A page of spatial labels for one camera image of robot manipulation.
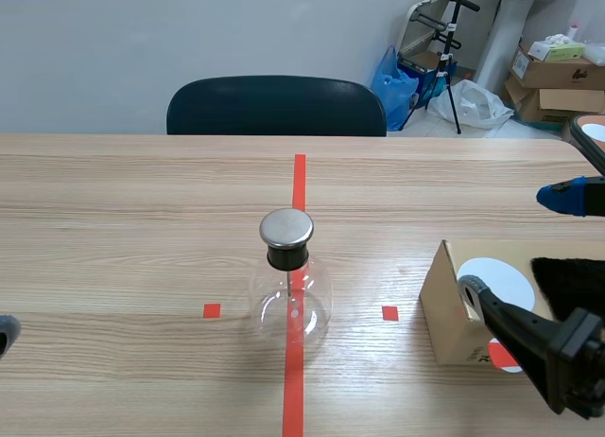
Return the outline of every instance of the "glass flask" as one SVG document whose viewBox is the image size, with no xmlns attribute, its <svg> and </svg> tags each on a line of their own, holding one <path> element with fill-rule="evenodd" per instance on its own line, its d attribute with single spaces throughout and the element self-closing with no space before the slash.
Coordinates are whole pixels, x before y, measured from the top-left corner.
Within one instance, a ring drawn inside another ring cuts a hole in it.
<svg viewBox="0 0 605 437">
<path fill-rule="evenodd" d="M 251 278 L 250 307 L 252 325 L 267 339 L 304 342 L 327 331 L 332 285 L 328 270 L 307 250 L 313 231 L 311 217 L 295 208 L 275 210 L 261 222 L 268 252 Z"/>
</svg>

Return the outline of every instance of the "black tripod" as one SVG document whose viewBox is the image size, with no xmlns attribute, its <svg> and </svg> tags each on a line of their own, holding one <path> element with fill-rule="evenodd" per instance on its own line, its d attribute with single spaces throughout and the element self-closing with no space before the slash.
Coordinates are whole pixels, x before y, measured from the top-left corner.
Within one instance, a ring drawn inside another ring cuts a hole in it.
<svg viewBox="0 0 605 437">
<path fill-rule="evenodd" d="M 456 32 L 456 26 L 457 26 L 457 22 L 458 22 L 458 15 L 460 13 L 460 7 L 464 6 L 467 9 L 471 9 L 472 11 L 479 11 L 480 7 L 472 2 L 469 2 L 468 0 L 453 0 L 453 1 L 456 1 L 456 6 L 454 7 L 454 14 L 452 16 L 452 22 L 448 23 L 447 27 L 446 27 L 447 36 L 445 37 L 445 40 L 444 40 L 445 48 L 443 49 L 443 53 L 441 54 L 441 59 L 439 61 L 439 66 L 437 68 L 437 73 L 435 73 L 435 76 L 431 80 L 431 83 L 428 85 L 428 87 L 426 87 L 426 89 L 424 90 L 424 93 L 421 95 L 419 100 L 422 100 L 426 96 L 426 94 L 430 91 L 430 95 L 428 97 L 428 100 L 426 101 L 426 105 L 424 106 L 424 110 L 426 111 L 428 109 L 428 103 L 430 103 L 431 99 L 433 98 L 433 94 L 435 93 L 435 88 L 437 87 L 437 81 L 439 80 L 439 78 L 445 78 L 445 85 L 447 87 L 447 93 L 450 96 L 450 103 L 452 104 L 452 112 L 454 113 L 454 119 L 456 120 L 456 128 L 458 129 L 458 134 L 462 134 L 462 130 L 460 129 L 460 124 L 458 122 L 458 114 L 456 113 L 456 105 L 454 104 L 454 97 L 452 96 L 452 79 L 447 70 L 452 69 L 453 55 L 450 51 L 452 50 L 452 43 L 456 42 L 454 40 L 454 33 Z M 434 25 L 440 24 L 439 21 L 430 20 L 430 18 L 428 18 L 428 20 L 429 20 L 429 22 L 432 21 L 433 24 L 431 25 L 431 24 L 425 23 L 423 21 L 423 19 L 421 19 L 421 18 L 418 19 L 419 22 L 426 24 L 427 26 L 434 26 Z M 436 29 L 434 38 L 439 39 L 441 37 L 442 37 L 441 32 L 438 29 Z M 407 121 L 414 114 L 414 112 L 417 109 L 417 106 L 418 105 L 414 105 L 412 110 L 409 112 L 409 115 L 407 116 L 407 119 L 404 122 L 404 125 L 401 127 L 401 130 L 406 126 Z"/>
</svg>

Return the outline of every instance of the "black brush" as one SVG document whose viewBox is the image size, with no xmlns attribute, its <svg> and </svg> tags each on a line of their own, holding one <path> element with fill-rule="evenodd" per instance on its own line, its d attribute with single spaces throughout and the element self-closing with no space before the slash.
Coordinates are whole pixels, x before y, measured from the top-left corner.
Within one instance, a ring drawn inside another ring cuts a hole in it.
<svg viewBox="0 0 605 437">
<path fill-rule="evenodd" d="M 605 261 L 538 257 L 531 269 L 557 320 L 577 307 L 605 320 Z"/>
</svg>

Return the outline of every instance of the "wooden table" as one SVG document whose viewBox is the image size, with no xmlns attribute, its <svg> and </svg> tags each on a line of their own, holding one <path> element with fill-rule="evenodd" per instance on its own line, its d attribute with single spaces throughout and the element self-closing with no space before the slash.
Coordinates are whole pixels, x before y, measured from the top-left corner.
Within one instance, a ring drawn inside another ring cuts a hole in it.
<svg viewBox="0 0 605 437">
<path fill-rule="evenodd" d="M 439 368 L 418 302 L 443 238 L 603 240 L 602 219 L 536 203 L 595 174 L 569 145 L 24 134 L 0 136 L 0 313 L 23 324 L 0 361 L 0 435 L 281 435 L 284 351 L 250 343 L 246 294 L 295 153 L 334 287 L 305 435 L 602 435 L 524 376 Z"/>
</svg>

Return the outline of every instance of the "white circle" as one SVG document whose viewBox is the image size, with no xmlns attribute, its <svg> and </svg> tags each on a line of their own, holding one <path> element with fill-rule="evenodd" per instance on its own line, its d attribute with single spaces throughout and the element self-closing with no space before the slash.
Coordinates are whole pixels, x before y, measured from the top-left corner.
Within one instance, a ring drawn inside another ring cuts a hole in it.
<svg viewBox="0 0 605 437">
<path fill-rule="evenodd" d="M 597 123 L 587 123 L 582 127 L 582 131 L 589 137 L 592 137 L 596 141 L 605 142 L 605 125 L 598 125 Z"/>
<path fill-rule="evenodd" d="M 505 303 L 531 311 L 536 294 L 527 278 L 512 265 L 498 259 L 477 257 L 462 264 L 457 278 L 471 274 L 477 276 Z"/>
<path fill-rule="evenodd" d="M 521 369 L 519 366 L 508 366 L 506 368 L 502 368 L 502 371 L 506 371 L 507 373 L 511 374 L 523 373 L 523 369 Z"/>
</svg>

